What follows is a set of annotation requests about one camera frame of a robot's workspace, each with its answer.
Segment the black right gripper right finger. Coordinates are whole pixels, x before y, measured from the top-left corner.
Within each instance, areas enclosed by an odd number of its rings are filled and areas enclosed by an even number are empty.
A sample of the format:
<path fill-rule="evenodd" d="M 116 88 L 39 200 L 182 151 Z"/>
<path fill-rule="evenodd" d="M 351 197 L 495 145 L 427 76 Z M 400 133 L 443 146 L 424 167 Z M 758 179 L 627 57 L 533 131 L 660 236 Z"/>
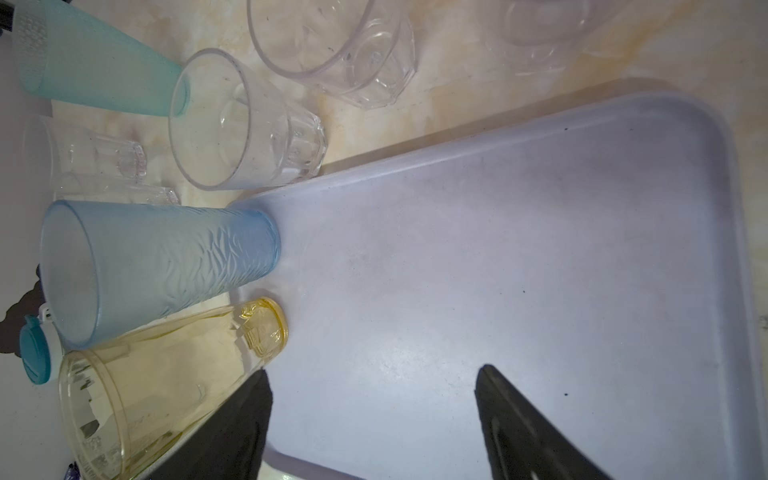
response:
<path fill-rule="evenodd" d="M 494 479 L 606 479 L 496 367 L 475 384 L 484 444 Z"/>

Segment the teal green plastic cup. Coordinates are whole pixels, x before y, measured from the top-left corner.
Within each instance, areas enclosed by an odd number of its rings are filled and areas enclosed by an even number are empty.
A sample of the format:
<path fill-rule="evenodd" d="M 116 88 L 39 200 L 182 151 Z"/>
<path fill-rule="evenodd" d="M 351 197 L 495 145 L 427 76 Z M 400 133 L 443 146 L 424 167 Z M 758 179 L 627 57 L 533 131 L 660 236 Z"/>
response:
<path fill-rule="evenodd" d="M 160 117 L 187 106 L 181 66 L 65 1 L 15 1 L 6 30 L 30 94 Z"/>

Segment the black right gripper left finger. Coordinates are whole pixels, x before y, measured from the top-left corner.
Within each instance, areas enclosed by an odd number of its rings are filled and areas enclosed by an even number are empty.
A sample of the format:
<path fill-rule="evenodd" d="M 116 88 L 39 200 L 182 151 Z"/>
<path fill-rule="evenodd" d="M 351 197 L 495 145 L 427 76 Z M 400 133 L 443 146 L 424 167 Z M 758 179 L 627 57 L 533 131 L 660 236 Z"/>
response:
<path fill-rule="evenodd" d="M 273 405 L 267 373 L 252 374 L 151 479 L 256 479 Z"/>

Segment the yellow transparent plastic cup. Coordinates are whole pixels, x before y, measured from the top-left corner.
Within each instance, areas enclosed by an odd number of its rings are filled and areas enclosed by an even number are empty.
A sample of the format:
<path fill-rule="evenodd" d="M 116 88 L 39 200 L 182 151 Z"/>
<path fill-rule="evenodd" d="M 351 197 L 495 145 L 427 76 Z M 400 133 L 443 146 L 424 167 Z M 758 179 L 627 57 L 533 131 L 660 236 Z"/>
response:
<path fill-rule="evenodd" d="M 67 353 L 59 405 L 82 478 L 136 478 L 287 340 L 283 309 L 261 297 Z"/>

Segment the blue grey tall cup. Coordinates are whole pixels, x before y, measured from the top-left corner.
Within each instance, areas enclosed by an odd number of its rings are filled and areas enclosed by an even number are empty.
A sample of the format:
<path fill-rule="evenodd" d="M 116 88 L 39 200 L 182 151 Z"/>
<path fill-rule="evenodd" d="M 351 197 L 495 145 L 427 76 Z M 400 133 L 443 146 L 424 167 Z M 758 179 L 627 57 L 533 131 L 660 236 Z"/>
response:
<path fill-rule="evenodd" d="M 60 200 L 40 278 L 63 343 L 85 349 L 267 275 L 280 249 L 259 210 Z"/>

